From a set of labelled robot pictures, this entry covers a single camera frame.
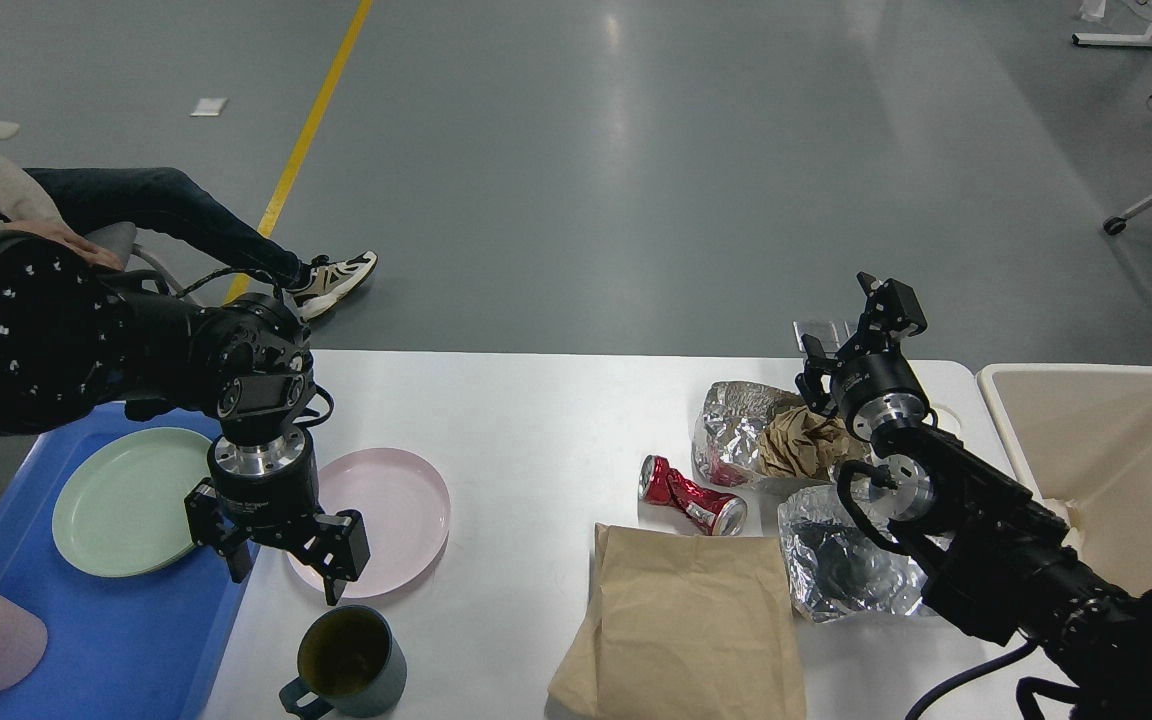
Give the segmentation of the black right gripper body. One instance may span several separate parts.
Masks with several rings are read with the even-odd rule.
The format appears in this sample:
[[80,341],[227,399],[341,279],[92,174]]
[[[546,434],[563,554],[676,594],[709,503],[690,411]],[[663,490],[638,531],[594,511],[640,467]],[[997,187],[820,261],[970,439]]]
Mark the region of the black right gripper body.
[[838,404],[838,416],[859,441],[870,441],[881,429],[914,427],[929,418],[929,397],[905,356],[864,354],[856,344],[831,355],[838,361],[826,388]]

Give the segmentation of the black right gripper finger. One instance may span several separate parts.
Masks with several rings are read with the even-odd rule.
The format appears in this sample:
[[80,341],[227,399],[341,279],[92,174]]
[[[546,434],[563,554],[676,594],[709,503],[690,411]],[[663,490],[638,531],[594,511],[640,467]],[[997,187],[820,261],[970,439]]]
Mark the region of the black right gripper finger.
[[864,354],[897,354],[908,338],[929,328],[914,287],[888,278],[886,281],[865,272],[856,274],[867,304],[861,311],[856,350]]
[[836,372],[838,361],[824,351],[823,342],[813,334],[801,334],[799,341],[804,353],[803,372],[796,377],[799,397],[812,414],[838,414],[836,401],[826,388],[826,377]]

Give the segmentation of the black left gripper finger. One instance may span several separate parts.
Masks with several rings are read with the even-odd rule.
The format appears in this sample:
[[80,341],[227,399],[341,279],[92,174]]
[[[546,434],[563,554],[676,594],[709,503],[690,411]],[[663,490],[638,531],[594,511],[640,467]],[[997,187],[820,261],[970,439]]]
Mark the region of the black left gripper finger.
[[371,558],[364,515],[356,509],[308,515],[291,525],[285,551],[314,571],[321,579],[326,606],[335,607],[347,585],[361,579]]
[[241,584],[252,571],[247,530],[227,520],[221,498],[210,480],[200,480],[184,498],[185,520],[192,541],[209,547],[227,564],[229,578]]

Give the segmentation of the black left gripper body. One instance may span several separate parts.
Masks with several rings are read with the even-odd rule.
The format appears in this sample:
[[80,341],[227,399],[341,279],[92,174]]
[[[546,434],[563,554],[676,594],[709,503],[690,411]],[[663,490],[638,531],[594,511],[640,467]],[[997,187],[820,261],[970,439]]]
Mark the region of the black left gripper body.
[[209,479],[221,515],[252,541],[265,546],[305,546],[321,514],[317,492],[314,439],[288,430],[265,445],[242,446],[223,435],[207,456]]

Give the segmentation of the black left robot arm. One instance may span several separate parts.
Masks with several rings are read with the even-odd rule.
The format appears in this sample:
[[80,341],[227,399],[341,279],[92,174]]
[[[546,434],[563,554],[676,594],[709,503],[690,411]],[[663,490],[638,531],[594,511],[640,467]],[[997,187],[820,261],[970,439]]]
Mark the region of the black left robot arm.
[[326,511],[317,497],[314,397],[326,391],[310,331],[282,296],[200,306],[37,234],[0,232],[0,435],[65,427],[111,401],[131,420],[210,416],[220,435],[182,501],[192,541],[234,582],[251,571],[251,543],[283,550],[335,605],[370,548],[361,511]]

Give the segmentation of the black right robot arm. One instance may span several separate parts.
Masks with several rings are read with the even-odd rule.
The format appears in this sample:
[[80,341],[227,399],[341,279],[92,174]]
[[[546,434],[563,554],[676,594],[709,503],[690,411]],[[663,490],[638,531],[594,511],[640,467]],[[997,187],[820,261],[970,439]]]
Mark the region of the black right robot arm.
[[838,465],[838,500],[869,541],[919,566],[924,605],[960,632],[1025,639],[923,694],[908,717],[1043,650],[1066,682],[1020,679],[1021,717],[1043,717],[1047,698],[1069,705],[1074,719],[1152,719],[1152,589],[1134,596],[1102,579],[1066,546],[1064,520],[937,427],[901,351],[927,328],[914,288],[865,272],[858,283],[867,297],[858,329],[833,353],[803,334],[796,379],[810,410],[838,416],[876,455]]

